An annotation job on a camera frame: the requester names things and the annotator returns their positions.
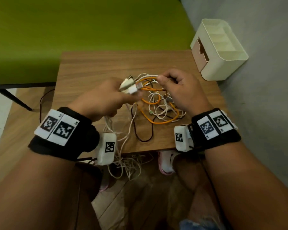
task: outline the forearm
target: forearm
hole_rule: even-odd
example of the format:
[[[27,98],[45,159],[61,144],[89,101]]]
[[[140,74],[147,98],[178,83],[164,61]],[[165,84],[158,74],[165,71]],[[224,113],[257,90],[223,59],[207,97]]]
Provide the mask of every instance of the forearm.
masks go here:
[[[28,150],[0,183],[0,230],[51,229],[73,166]]]
[[[242,142],[208,149],[205,154],[234,229],[288,229],[288,188]]]

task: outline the wall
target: wall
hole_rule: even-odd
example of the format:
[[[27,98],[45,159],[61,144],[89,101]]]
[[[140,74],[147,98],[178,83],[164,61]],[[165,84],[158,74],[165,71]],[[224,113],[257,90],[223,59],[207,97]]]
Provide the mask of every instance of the wall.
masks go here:
[[[227,21],[249,60],[219,82],[249,149],[288,186],[288,0],[181,0],[197,30]]]

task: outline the table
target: table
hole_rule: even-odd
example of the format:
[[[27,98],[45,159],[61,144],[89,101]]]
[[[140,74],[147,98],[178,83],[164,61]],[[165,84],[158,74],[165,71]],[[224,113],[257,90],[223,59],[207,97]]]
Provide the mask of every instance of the table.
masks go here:
[[[92,51],[65,52],[61,57],[56,89],[52,108],[66,106],[81,93],[94,88],[109,77],[125,79],[141,73],[160,74],[165,70],[176,67],[194,74],[203,87],[205,94],[214,107],[227,111],[215,81],[205,81],[195,64],[191,50],[180,51]],[[126,107],[119,109],[113,118],[115,129],[128,132],[130,111]],[[174,127],[191,122],[186,115],[182,120],[162,125],[154,125],[154,137],[143,143],[136,139],[133,128],[129,140],[124,145],[123,153],[157,151],[175,148]],[[137,133],[141,139],[151,135],[151,123],[138,112],[135,118]],[[98,131],[104,128],[104,119],[93,123]]]

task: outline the storage box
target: storage box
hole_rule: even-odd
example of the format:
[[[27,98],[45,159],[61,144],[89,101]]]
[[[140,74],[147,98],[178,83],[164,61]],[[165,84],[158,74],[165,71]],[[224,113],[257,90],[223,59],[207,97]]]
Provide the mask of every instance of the storage box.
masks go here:
[[[229,24],[220,19],[202,20],[191,49],[196,65],[207,81],[225,80],[248,60]]]

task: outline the pink drawer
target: pink drawer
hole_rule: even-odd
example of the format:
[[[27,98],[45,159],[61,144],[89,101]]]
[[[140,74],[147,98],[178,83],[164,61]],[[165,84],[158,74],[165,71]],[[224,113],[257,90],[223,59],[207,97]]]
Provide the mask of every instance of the pink drawer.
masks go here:
[[[192,54],[193,54],[195,63],[197,65],[197,68],[201,72],[203,68],[206,66],[206,64],[208,63],[209,58],[203,47],[203,44],[200,41],[200,38],[198,38],[197,41],[195,42],[192,48]]]

